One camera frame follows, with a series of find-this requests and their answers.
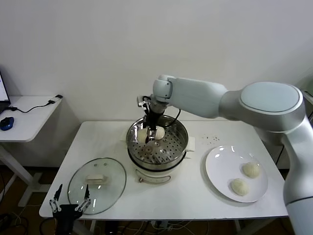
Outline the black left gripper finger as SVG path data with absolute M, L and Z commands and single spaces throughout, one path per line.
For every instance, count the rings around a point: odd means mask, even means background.
M 91 199 L 89 196 L 90 196 L 89 185 L 87 184 L 85 195 L 84 195 L 84 200 L 75 208 L 75 211 L 84 212 L 89 207 L 89 205 L 91 204 Z
M 60 212 L 62 209 L 59 205 L 59 198 L 60 198 L 60 194 L 62 191 L 62 187 L 63 185 L 60 184 L 59 188 L 57 189 L 57 191 L 55 192 L 53 199 L 51 199 L 49 201 L 50 207 L 52 209 L 53 212 Z

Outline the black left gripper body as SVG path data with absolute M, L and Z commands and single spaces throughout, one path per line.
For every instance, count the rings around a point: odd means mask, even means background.
M 71 235 L 73 232 L 73 226 L 75 220 L 80 218 L 83 214 L 83 211 L 81 209 L 77 209 L 77 204 L 66 204 L 61 205 L 61 210 L 54 210 L 52 215 L 53 218 L 57 220 L 56 235 Z

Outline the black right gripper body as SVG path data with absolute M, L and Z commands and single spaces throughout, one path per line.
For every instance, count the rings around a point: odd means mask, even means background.
M 149 127 L 150 130 L 155 131 L 157 129 L 158 120 L 162 115 L 163 113 L 155 113 L 149 110 L 146 114 L 146 126 Z

